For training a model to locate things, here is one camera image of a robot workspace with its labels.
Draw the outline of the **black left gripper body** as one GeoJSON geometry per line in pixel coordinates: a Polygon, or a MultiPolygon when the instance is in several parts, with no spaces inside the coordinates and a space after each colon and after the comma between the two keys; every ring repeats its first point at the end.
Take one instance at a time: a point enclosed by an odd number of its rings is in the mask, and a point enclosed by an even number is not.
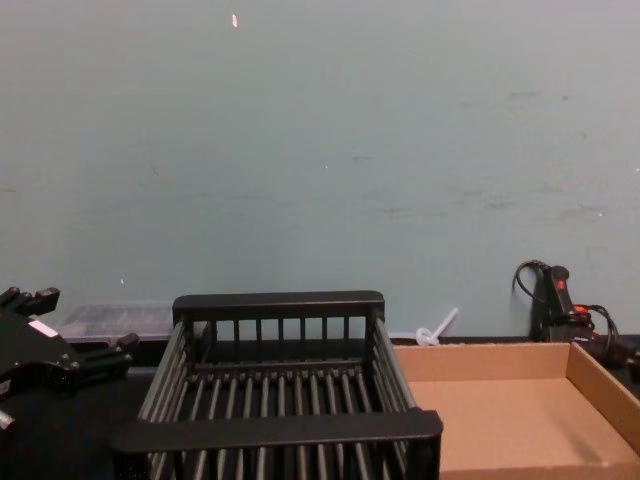
{"type": "Polygon", "coordinates": [[[1,310],[1,399],[64,382],[76,353],[39,320],[1,310]]]}

